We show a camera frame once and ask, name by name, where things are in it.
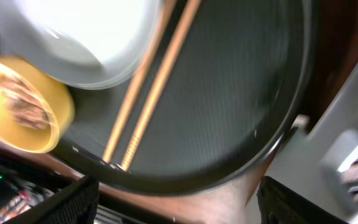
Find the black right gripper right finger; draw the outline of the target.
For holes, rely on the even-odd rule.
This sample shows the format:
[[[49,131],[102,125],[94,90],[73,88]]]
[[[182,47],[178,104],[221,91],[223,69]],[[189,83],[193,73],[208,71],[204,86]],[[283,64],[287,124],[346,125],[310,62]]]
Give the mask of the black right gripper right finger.
[[[257,200],[262,224],[347,224],[269,176],[262,178]]]

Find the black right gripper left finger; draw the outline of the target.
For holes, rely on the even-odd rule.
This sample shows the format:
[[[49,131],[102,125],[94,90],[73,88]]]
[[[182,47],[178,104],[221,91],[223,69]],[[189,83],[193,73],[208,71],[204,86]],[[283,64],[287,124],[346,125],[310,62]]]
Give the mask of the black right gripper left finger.
[[[8,224],[92,224],[99,202],[99,182],[90,176],[70,184]]]

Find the wooden chopstick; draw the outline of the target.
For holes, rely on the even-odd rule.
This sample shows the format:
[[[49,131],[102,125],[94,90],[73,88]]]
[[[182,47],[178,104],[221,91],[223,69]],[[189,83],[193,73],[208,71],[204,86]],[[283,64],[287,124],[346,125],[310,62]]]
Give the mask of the wooden chopstick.
[[[158,26],[155,29],[152,40],[146,50],[146,53],[141,60],[137,70],[134,72],[134,75],[131,79],[131,82],[126,91],[126,95],[123,99],[122,105],[118,112],[116,121],[112,128],[109,141],[104,150],[102,160],[105,163],[109,163],[114,154],[114,150],[119,142],[119,138],[122,134],[122,131],[125,128],[129,115],[131,114],[134,103],[136,102],[137,95],[140,92],[140,89],[143,85],[143,82],[149,72],[150,66],[155,58],[155,54],[160,45],[161,39],[165,33],[165,29],[169,23],[172,12],[175,8],[177,1],[176,0],[167,0],[163,4],[162,13],[159,18]]]
[[[145,101],[145,105],[139,116],[138,122],[129,141],[126,153],[121,162],[121,168],[124,172],[129,170],[131,162],[135,156],[136,150],[141,142],[141,139],[147,129],[147,125],[152,117],[154,109],[163,92],[163,89],[169,79],[170,72],[175,64],[178,54],[181,50],[186,35],[191,27],[191,23],[195,17],[201,0],[188,0],[181,15],[180,20],[176,26],[174,34],[170,40],[169,46],[165,52],[162,63],[156,74],[154,83],[150,89],[149,95]]]

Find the yellow plastic bowl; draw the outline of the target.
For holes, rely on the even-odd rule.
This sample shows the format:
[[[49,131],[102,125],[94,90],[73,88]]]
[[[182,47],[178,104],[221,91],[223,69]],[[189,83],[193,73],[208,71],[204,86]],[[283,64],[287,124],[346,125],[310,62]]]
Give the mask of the yellow plastic bowl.
[[[0,57],[0,141],[46,153],[58,144],[75,114],[68,88],[25,60]]]

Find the white ceramic plate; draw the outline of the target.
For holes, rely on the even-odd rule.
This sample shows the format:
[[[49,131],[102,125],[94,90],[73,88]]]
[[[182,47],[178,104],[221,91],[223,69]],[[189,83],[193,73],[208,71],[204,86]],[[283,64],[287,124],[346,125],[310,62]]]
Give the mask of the white ceramic plate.
[[[133,76],[162,6],[158,0],[0,0],[0,38],[54,79],[101,90]]]

